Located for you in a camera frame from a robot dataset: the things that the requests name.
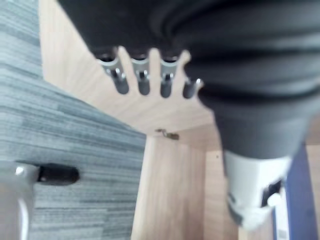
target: black cylinder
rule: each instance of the black cylinder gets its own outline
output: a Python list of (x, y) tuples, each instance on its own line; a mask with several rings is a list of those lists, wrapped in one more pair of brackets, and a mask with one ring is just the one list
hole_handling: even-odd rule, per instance
[(124, 95), (129, 92), (129, 85), (126, 79), (114, 81), (114, 85), (120, 94)]
[(148, 80), (138, 82), (139, 92), (146, 96), (150, 93), (150, 83)]
[(183, 87), (182, 95), (185, 99), (190, 99), (195, 95), (196, 83), (195, 82), (185, 82)]
[(215, 115), (215, 122), (223, 149), (253, 159), (275, 159), (295, 155), (303, 143), (309, 119), (265, 122)]
[(38, 182), (44, 185), (66, 186), (80, 179), (75, 167), (48, 163), (40, 165)]
[(161, 83), (160, 94), (163, 98), (168, 98), (171, 95), (172, 83), (171, 81), (165, 81)]

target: wooden board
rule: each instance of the wooden board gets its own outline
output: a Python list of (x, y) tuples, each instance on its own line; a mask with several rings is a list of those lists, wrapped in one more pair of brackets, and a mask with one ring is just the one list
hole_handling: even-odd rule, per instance
[(320, 236), (320, 145), (307, 145), (306, 151), (309, 160), (317, 229)]
[(202, 240), (205, 152), (148, 137), (132, 240)]
[(227, 181), (221, 151), (206, 153), (204, 240), (237, 240), (238, 226), (227, 207)]
[[(186, 79), (182, 68), (190, 58), (187, 52), (181, 56), (172, 95), (164, 99), (160, 96), (158, 51), (150, 51), (151, 92), (142, 96), (130, 58), (121, 47), (119, 56), (130, 86), (129, 93), (121, 95), (55, 0), (39, 1), (39, 20), (46, 81), (147, 135), (158, 136), (155, 130), (161, 128), (178, 132), (183, 144), (205, 150), (219, 149), (212, 112), (197, 97), (186, 100), (182, 96)], [(320, 144), (320, 117), (312, 125), (307, 143)]]

